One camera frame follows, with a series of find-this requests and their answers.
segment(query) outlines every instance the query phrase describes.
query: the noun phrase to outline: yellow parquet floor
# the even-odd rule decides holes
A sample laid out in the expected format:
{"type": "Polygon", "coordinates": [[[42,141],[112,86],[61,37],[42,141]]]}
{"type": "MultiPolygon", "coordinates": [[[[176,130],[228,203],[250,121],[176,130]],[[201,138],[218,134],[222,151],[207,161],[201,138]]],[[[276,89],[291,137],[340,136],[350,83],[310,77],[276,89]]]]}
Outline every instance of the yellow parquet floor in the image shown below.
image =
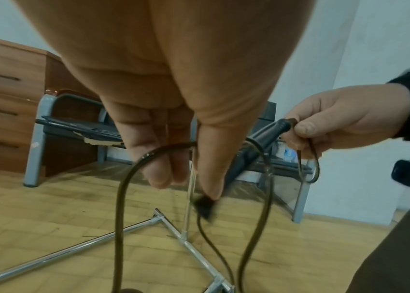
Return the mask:
{"type": "MultiPolygon", "coordinates": [[[[37,188],[22,175],[0,172],[0,271],[113,230],[118,181],[110,174],[126,166],[89,165],[37,188]]],[[[181,227],[186,193],[131,185],[126,225],[146,220],[159,208],[181,227]]],[[[261,211],[261,203],[225,198],[210,239],[236,270],[261,211]]],[[[388,227],[307,217],[302,224],[274,207],[246,270],[247,293],[342,293],[362,260],[388,227]]],[[[198,234],[192,215],[191,242],[221,272],[223,265],[198,234]]],[[[125,238],[123,287],[144,293],[201,293],[211,277],[161,224],[125,238]]],[[[102,244],[0,284],[0,293],[109,293],[113,242],[102,244]]]]}

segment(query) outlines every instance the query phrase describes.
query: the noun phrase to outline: wooden cabinet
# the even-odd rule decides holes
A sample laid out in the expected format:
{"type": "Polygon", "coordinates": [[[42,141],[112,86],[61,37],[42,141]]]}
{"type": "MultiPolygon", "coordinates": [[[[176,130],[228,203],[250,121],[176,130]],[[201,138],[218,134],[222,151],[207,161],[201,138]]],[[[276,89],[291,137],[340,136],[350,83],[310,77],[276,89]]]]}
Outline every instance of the wooden cabinet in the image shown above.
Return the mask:
{"type": "MultiPolygon", "coordinates": [[[[61,59],[44,50],[0,40],[0,169],[26,170],[37,106],[45,92],[72,90],[99,100],[78,82],[61,59]]],[[[59,100],[54,113],[97,121],[100,109],[74,100],[59,100]]],[[[97,159],[97,148],[78,140],[50,137],[42,174],[52,176],[97,159]]]]}

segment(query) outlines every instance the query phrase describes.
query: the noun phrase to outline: person's leg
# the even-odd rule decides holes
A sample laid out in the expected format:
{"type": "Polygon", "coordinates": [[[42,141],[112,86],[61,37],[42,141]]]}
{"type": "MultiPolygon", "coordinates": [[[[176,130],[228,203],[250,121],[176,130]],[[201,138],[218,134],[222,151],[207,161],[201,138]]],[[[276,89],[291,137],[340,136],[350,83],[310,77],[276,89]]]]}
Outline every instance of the person's leg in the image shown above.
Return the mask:
{"type": "Polygon", "coordinates": [[[346,293],[410,293],[410,210],[356,272],[346,293]]]}

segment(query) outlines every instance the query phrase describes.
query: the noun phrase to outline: cord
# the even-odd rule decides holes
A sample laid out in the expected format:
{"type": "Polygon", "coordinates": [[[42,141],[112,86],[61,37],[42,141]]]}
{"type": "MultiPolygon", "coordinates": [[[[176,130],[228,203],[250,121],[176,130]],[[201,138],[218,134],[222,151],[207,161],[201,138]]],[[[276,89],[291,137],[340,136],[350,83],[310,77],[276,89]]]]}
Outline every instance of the cord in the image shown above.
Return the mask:
{"type": "MultiPolygon", "coordinates": [[[[254,140],[247,138],[246,142],[250,145],[252,145],[260,156],[263,159],[263,163],[265,165],[265,171],[266,171],[266,176],[269,178],[269,188],[267,189],[267,197],[263,205],[263,209],[261,211],[261,216],[258,220],[258,223],[256,225],[256,228],[253,232],[252,237],[250,238],[250,241],[248,242],[247,247],[245,248],[245,251],[243,252],[242,258],[240,259],[239,267],[237,270],[237,288],[240,291],[240,293],[244,293],[243,289],[243,278],[244,278],[244,273],[246,266],[251,258],[251,255],[255,249],[255,247],[258,244],[259,239],[261,238],[261,235],[263,234],[264,228],[266,226],[266,223],[269,218],[269,213],[270,209],[272,206],[273,198],[274,198],[274,176],[273,176],[273,169],[272,165],[270,163],[270,158],[264,154],[264,149],[254,140]]],[[[113,273],[113,287],[112,287],[112,293],[120,293],[121,291],[121,286],[122,286],[122,279],[123,279],[123,248],[124,248],[124,210],[125,210],[125,201],[126,201],[126,191],[129,186],[129,183],[132,179],[132,177],[145,165],[150,163],[152,160],[165,155],[170,152],[174,151],[179,151],[183,149],[190,149],[190,148],[196,148],[197,147],[197,142],[190,142],[190,143],[180,143],[180,144],[174,144],[174,145],[169,145],[169,146],[164,146],[157,148],[147,154],[145,154],[140,160],[138,160],[137,163],[135,163],[132,168],[129,170],[129,172],[126,174],[126,176],[121,180],[118,191],[116,194],[116,216],[115,216],[115,235],[114,235],[114,243],[115,243],[115,256],[114,256],[114,273],[113,273]]],[[[313,154],[316,158],[316,164],[319,166],[319,162],[317,161],[317,155],[315,154],[315,149],[311,148],[311,151],[313,151],[313,154]]],[[[299,159],[298,161],[298,168],[300,172],[300,176],[302,175],[302,170],[301,170],[301,160],[299,159]]],[[[317,176],[313,178],[310,182],[314,182],[317,180],[319,177],[319,172],[316,172],[317,176]]],[[[223,262],[224,266],[226,267],[226,270],[228,271],[229,278],[231,280],[232,285],[235,285],[235,280],[234,276],[232,273],[232,269],[230,268],[227,260],[224,258],[224,256],[220,253],[220,251],[215,247],[215,245],[210,241],[210,239],[206,236],[205,232],[203,231],[203,228],[201,226],[201,218],[198,215],[197,218],[197,225],[198,225],[198,230],[202,237],[205,239],[208,245],[213,249],[213,251],[217,254],[219,259],[223,262]]]]}

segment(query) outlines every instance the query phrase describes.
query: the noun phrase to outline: metal stand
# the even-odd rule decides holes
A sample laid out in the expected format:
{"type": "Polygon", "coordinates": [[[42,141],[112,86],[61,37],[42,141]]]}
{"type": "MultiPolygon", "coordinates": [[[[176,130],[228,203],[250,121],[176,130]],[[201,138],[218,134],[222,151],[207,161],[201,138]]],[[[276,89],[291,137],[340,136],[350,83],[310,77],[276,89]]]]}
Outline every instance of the metal stand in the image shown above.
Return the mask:
{"type": "MultiPolygon", "coordinates": [[[[188,228],[189,228],[189,223],[190,223],[190,211],[191,211],[191,199],[192,195],[195,191],[195,181],[196,181],[197,175],[194,172],[193,168],[190,174],[190,181],[189,181],[189,186],[188,186],[188,191],[187,191],[187,205],[185,208],[185,216],[184,216],[184,225],[182,228],[182,232],[180,232],[174,225],[166,218],[166,216],[160,212],[158,209],[154,210],[154,216],[153,218],[143,221],[140,223],[137,223],[135,225],[129,226],[124,228],[124,233],[130,233],[134,230],[137,230],[139,228],[145,227],[145,226],[151,226],[153,224],[156,224],[158,222],[162,222],[172,233],[176,238],[179,240],[179,242],[200,262],[203,267],[211,274],[213,277],[212,283],[208,286],[206,289],[205,293],[220,293],[222,291],[227,292],[227,293],[235,293],[235,288],[225,279],[225,277],[216,270],[210,262],[208,262],[205,257],[188,241],[187,234],[188,234],[188,228]]],[[[7,270],[1,271],[0,272],[0,282],[3,282],[7,279],[19,276],[25,272],[31,271],[33,269],[36,269],[38,267],[42,267],[44,265],[48,265],[49,263],[53,261],[57,261],[60,259],[63,259],[67,256],[80,253],[86,249],[89,249],[91,247],[94,247],[98,244],[104,243],[108,240],[112,240],[114,238],[114,232],[105,234],[103,236],[97,237],[95,239],[83,242],[81,244],[77,244],[74,246],[71,246],[69,248],[54,252],[52,254],[43,256],[41,258],[35,259],[33,261],[24,263],[22,265],[18,265],[12,268],[9,268],[7,270]]]]}

